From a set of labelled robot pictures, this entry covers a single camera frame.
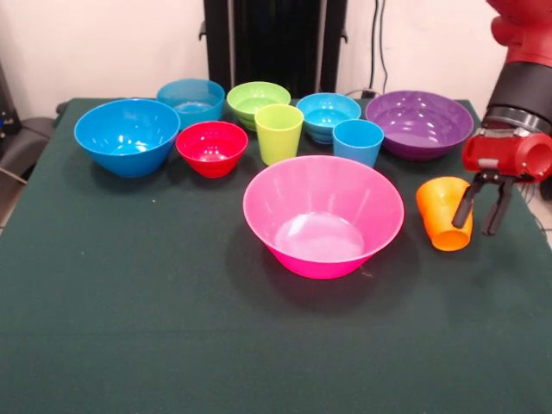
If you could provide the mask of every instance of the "red robot arm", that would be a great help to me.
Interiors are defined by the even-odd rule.
[[[492,34],[508,47],[506,62],[481,128],[468,139],[462,161],[476,173],[456,211],[462,227],[484,184],[499,186],[499,199],[483,226],[494,235],[516,182],[552,175],[552,0],[487,0],[500,16]]]

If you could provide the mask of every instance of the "cup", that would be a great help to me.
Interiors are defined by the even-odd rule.
[[[474,211],[470,211],[461,229],[452,225],[456,209],[468,186],[467,181],[457,177],[440,177],[427,181],[418,188],[417,207],[434,248],[443,252],[454,252],[469,244],[474,226]]]
[[[383,129],[363,119],[339,122],[333,131],[334,155],[373,167],[383,142]]]
[[[272,164],[297,156],[303,113],[291,105],[274,103],[255,113],[260,158]]]

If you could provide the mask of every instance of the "white wall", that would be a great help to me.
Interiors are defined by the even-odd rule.
[[[0,0],[0,60],[20,116],[207,77],[203,19],[203,0]]]
[[[348,0],[349,43],[342,43],[339,92],[368,86],[374,3]],[[482,116],[505,59],[505,48],[491,34],[495,16],[484,0],[387,0],[386,90],[416,89],[469,98]],[[376,72],[374,89],[381,91],[379,62]]]
[[[387,90],[467,97],[481,114],[505,50],[484,0],[387,0]],[[372,0],[348,0],[338,91],[366,86]],[[20,116],[52,116],[71,97],[154,96],[207,77],[203,0],[0,0],[0,59]],[[380,88],[381,72],[376,78]]]

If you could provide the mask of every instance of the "plastic bowl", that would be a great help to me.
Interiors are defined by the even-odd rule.
[[[233,123],[212,121],[192,125],[182,131],[176,148],[197,173],[208,179],[228,175],[246,148],[248,135]]]
[[[269,104],[289,104],[290,92],[270,82],[247,82],[234,87],[227,97],[229,107],[247,129],[255,131],[255,112]]]
[[[405,219],[403,200],[389,180],[329,155],[266,168],[249,183],[243,212],[280,263],[310,279],[353,272],[395,238]]]
[[[221,119],[225,96],[226,92],[218,83],[207,79],[175,80],[157,92],[157,100],[179,114],[180,129]]]
[[[350,97],[339,93],[314,93],[297,102],[304,115],[304,129],[321,144],[332,143],[332,131],[341,121],[359,119],[362,109]]]
[[[383,147],[407,160],[441,157],[461,145],[474,129],[474,120],[462,105],[422,91],[376,97],[366,107],[366,119],[383,129]]]
[[[77,143],[106,170],[126,178],[157,170],[173,149],[179,115],[150,99],[121,99],[86,112],[75,125]]]

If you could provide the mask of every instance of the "green cup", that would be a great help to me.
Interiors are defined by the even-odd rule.
[[[272,164],[297,156],[303,112],[291,105],[263,106],[254,116],[259,138],[260,158]]]
[[[229,107],[247,128],[255,131],[255,112],[269,104],[288,104],[292,100],[284,87],[270,82],[247,82],[228,93]]]

